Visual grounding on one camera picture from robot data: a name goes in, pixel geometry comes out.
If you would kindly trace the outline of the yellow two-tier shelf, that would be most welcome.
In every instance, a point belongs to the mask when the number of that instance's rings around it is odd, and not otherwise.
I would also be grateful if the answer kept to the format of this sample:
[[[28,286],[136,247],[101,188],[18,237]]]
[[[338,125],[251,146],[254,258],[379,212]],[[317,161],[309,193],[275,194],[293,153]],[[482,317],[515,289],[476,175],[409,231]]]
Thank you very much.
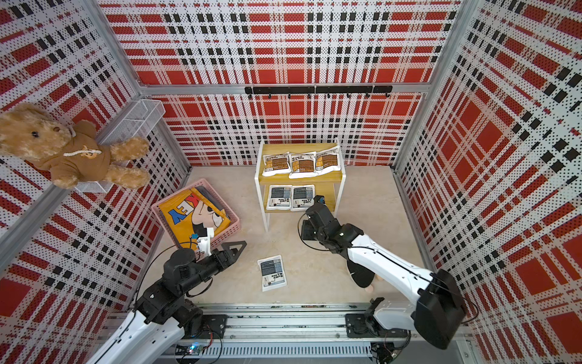
[[[315,192],[323,195],[327,207],[337,215],[340,207],[340,201],[343,196],[343,191],[346,183],[346,168],[345,160],[343,158],[342,150],[339,150],[339,166],[340,171],[332,171],[318,177],[290,179],[287,174],[276,174],[272,177],[264,177],[262,175],[265,169],[263,156],[277,155],[285,152],[299,154],[307,152],[320,152],[330,148],[340,147],[340,141],[336,138],[332,143],[288,143],[288,144],[269,144],[265,141],[260,143],[256,172],[254,181],[256,185],[256,193],[259,199],[259,207],[261,209],[263,226],[266,232],[269,232],[270,215],[274,213],[285,213],[285,210],[267,210],[267,203],[269,198],[269,189],[271,185],[314,185]]]

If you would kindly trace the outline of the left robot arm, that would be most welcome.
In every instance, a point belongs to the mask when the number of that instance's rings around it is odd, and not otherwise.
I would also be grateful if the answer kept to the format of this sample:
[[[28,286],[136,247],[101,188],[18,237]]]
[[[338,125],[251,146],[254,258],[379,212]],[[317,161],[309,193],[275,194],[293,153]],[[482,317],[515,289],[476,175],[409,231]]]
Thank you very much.
[[[133,311],[92,355],[89,363],[154,363],[184,337],[224,342],[224,325],[203,318],[203,310],[187,294],[239,259],[245,241],[227,242],[221,250],[197,259],[180,248],[164,264],[162,277],[138,298]]]

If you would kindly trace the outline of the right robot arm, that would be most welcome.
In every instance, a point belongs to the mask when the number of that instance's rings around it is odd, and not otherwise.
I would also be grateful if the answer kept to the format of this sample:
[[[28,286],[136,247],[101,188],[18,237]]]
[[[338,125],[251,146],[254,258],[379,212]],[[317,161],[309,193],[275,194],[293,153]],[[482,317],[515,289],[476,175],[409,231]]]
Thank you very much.
[[[371,330],[413,331],[434,347],[447,349],[468,313],[459,286],[448,271],[434,273],[405,261],[375,243],[362,229],[340,224],[323,203],[307,209],[306,221],[328,251],[366,268],[409,300],[405,308],[391,307],[383,298],[374,301],[367,319]]]

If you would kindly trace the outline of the small doll black hat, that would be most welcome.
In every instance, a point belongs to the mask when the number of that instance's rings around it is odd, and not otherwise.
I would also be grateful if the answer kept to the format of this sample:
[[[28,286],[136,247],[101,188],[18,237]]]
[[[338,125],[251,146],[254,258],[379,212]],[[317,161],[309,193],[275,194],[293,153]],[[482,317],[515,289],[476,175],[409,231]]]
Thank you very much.
[[[347,268],[350,273],[351,279],[356,283],[359,288],[364,289],[369,294],[374,292],[374,287],[372,285],[376,274],[371,270],[365,268],[362,265],[354,263],[351,260],[347,261]]]

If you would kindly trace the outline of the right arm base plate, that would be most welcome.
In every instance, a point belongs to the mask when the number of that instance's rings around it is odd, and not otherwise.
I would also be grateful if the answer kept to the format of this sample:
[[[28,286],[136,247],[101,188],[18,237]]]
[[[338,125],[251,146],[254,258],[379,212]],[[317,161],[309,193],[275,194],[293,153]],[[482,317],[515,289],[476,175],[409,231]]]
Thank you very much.
[[[407,338],[409,332],[403,329],[385,329],[373,316],[365,314],[345,314],[348,338]]]

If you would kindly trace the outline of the yellow printed cloth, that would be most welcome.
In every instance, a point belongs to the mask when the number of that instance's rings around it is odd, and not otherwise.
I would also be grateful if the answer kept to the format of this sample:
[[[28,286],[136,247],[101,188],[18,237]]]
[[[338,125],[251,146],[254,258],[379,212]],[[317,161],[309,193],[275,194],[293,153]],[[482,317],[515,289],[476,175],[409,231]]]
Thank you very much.
[[[206,228],[214,228],[216,237],[231,224],[225,205],[203,185],[176,192],[160,202],[155,211],[174,242],[185,247],[192,244],[192,234],[203,236]]]

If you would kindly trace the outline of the blue coffee bag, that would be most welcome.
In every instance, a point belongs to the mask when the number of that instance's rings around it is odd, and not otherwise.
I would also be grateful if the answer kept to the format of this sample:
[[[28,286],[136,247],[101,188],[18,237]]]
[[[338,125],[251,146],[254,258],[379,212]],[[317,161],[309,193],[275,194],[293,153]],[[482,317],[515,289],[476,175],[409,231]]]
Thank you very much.
[[[315,186],[314,185],[292,186],[291,197],[292,197],[291,199],[292,212],[306,211],[309,207],[313,206],[314,204]]]
[[[271,185],[268,189],[265,209],[267,211],[290,211],[292,189],[291,185]]]
[[[261,271],[263,292],[287,286],[281,255],[259,259],[258,265]]]

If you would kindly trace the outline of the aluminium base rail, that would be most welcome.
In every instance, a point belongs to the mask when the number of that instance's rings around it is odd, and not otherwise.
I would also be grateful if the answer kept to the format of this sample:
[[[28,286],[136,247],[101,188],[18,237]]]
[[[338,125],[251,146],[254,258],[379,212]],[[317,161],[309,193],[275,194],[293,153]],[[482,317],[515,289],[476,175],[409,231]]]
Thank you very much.
[[[184,337],[154,363],[222,363],[226,359],[370,358],[399,363],[421,346],[436,362],[438,350],[417,332],[407,338],[348,338],[345,314],[371,316],[365,303],[205,305],[203,315],[227,315],[224,342]],[[177,345],[206,345],[200,356],[179,357]]]

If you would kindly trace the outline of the black hook rail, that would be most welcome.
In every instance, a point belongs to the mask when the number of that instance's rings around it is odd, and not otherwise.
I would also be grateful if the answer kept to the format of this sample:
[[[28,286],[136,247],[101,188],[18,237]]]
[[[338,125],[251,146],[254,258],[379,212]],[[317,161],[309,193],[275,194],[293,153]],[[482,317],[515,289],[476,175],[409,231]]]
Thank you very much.
[[[365,94],[373,93],[390,94],[393,86],[248,86],[245,89],[246,95],[311,95],[311,94]]]

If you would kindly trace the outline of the brown teddy bear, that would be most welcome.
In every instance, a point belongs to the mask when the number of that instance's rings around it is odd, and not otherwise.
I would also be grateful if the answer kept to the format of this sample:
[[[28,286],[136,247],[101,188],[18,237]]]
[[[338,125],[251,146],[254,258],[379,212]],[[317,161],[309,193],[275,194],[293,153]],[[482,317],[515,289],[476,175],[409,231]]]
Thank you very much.
[[[72,190],[80,183],[105,181],[139,189],[148,184],[147,170],[120,165],[145,157],[146,139],[134,136],[102,145],[95,138],[93,123],[83,120],[69,127],[34,104],[22,103],[1,114],[1,154],[48,171],[57,187]]]

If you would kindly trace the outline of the green circuit board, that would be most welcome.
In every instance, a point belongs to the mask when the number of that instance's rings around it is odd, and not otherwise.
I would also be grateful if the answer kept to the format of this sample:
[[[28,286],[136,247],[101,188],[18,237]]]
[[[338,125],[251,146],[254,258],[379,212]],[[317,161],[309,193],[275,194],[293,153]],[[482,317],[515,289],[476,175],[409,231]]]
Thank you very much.
[[[190,344],[187,346],[177,345],[175,350],[175,355],[179,357],[185,356],[200,356],[206,350],[206,345],[204,344]]]

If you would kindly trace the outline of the brown coffee bag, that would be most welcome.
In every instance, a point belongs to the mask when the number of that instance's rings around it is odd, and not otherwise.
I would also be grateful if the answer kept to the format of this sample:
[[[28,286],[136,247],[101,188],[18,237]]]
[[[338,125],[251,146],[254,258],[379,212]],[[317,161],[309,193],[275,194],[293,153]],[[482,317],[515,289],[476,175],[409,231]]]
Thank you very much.
[[[289,160],[291,162],[290,179],[317,177],[315,171],[316,152],[309,153],[291,153]]]
[[[340,147],[334,146],[315,155],[315,172],[318,175],[341,170]]]
[[[263,156],[263,177],[272,177],[278,174],[289,174],[292,171],[289,153]]]

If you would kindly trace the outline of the pink plastic basket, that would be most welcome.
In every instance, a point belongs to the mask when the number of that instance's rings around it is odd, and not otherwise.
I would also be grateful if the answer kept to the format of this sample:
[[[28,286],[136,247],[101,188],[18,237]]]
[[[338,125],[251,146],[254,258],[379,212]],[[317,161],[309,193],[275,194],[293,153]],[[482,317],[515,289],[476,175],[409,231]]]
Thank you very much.
[[[201,178],[152,205],[156,218],[174,244],[196,250],[197,240],[211,228],[212,249],[240,230],[240,219],[218,192]]]

